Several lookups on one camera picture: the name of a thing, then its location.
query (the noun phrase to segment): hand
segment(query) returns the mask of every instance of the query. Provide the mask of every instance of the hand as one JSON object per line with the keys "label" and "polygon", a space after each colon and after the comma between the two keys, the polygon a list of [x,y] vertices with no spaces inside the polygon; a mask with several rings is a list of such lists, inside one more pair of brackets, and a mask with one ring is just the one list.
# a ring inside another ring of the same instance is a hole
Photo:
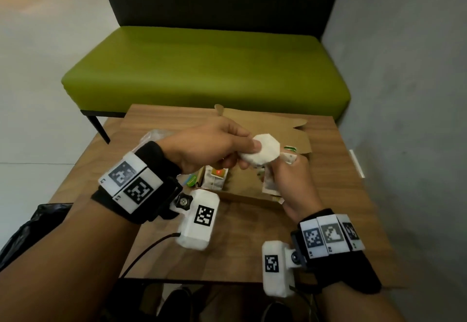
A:
{"label": "hand", "polygon": [[274,175],[274,183],[284,198],[285,213],[299,223],[307,216],[324,209],[313,183],[310,164],[305,156],[296,154],[296,160],[289,165],[281,158],[277,158],[269,165]]}
{"label": "hand", "polygon": [[182,130],[157,143],[165,157],[185,174],[205,165],[221,169],[232,168],[238,163],[240,168],[246,169],[248,163],[239,159],[237,151],[256,153],[261,150],[261,143],[253,140],[248,130],[223,116],[211,118],[203,125]]}

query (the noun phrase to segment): gray wall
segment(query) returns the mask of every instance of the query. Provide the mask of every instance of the gray wall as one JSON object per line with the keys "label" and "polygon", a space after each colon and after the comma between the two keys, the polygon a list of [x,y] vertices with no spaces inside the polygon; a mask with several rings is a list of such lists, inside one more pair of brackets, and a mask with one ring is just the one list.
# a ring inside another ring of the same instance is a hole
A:
{"label": "gray wall", "polygon": [[467,0],[336,0],[323,44],[352,101],[340,131],[411,288],[410,321],[467,310]]}

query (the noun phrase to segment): fingernail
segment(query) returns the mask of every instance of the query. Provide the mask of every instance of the fingernail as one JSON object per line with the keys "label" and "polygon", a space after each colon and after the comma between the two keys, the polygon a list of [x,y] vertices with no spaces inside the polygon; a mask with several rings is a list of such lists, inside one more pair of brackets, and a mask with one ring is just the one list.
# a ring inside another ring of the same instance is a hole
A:
{"label": "fingernail", "polygon": [[254,143],[254,150],[256,152],[259,152],[261,150],[261,142],[259,142],[258,140],[253,140],[253,143]]}

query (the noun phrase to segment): person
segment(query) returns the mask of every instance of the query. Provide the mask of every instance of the person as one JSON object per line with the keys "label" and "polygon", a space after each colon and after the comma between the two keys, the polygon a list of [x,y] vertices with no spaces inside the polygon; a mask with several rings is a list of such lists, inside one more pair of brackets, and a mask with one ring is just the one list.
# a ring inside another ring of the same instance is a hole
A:
{"label": "person", "polygon": [[[215,117],[157,142],[183,173],[204,165],[246,169],[238,152],[260,143],[234,121]],[[308,160],[271,163],[285,213],[295,223],[323,209]],[[117,281],[139,230],[106,207],[89,202],[0,273],[0,316],[9,321],[86,321],[98,314]],[[403,321],[383,294],[365,295],[339,282],[322,291],[331,322]]]}

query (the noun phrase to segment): wooden tabletop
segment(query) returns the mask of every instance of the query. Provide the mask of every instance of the wooden tabletop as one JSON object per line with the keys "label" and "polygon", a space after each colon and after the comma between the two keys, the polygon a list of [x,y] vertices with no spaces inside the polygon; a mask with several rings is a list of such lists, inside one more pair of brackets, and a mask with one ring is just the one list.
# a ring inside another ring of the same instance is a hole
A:
{"label": "wooden tabletop", "polygon": [[[134,148],[146,132],[182,130],[216,115],[214,109],[133,105],[120,123],[120,129],[112,135],[110,144],[94,160],[92,168],[88,168],[88,181],[70,214],[83,207],[97,189],[97,179],[102,173]],[[349,215],[383,286],[404,286],[394,251],[332,117],[279,115],[307,119],[302,130],[310,138],[312,176],[324,205],[336,213]],[[158,217],[142,225],[124,269],[151,243],[176,232],[179,223],[179,217],[170,221]],[[176,281],[262,282],[262,244],[271,240],[290,242],[290,231],[294,228],[278,203],[265,206],[222,202],[205,251],[188,250],[168,239],[149,251],[127,276]],[[299,273],[296,279],[308,282],[309,275]]]}

